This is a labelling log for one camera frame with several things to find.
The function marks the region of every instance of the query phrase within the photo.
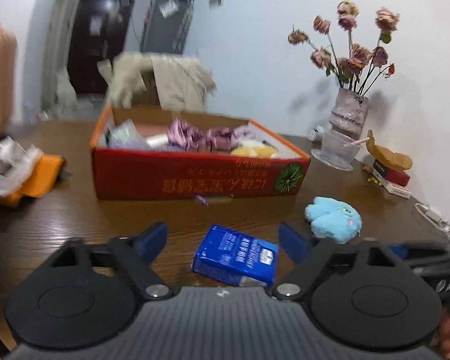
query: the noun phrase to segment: door handle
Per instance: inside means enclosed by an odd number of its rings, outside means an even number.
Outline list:
[[[108,54],[108,42],[105,40],[105,42],[103,42],[103,47],[102,47],[102,58],[106,59]]]

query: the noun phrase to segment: dark brown door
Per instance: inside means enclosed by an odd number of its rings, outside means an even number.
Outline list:
[[[80,0],[73,26],[68,74],[78,94],[105,93],[97,62],[123,51],[134,0]]]

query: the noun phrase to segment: open box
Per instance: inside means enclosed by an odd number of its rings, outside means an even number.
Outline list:
[[[252,158],[214,152],[138,151],[107,147],[107,134],[128,119],[138,126],[166,128],[182,118],[201,131],[247,125],[257,140],[276,147],[281,158]],[[310,157],[253,120],[192,112],[164,111],[156,106],[132,109],[104,107],[90,141],[94,184],[99,199],[190,199],[210,196],[296,194]]]

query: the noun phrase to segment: clear plastic cup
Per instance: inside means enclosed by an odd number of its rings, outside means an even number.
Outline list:
[[[335,169],[351,171],[352,161],[359,153],[360,145],[351,145],[354,139],[335,130],[323,132],[322,149],[312,149],[312,155]]]

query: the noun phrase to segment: blue package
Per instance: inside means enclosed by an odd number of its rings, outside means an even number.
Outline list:
[[[212,225],[193,258],[192,270],[231,286],[272,287],[278,246]]]

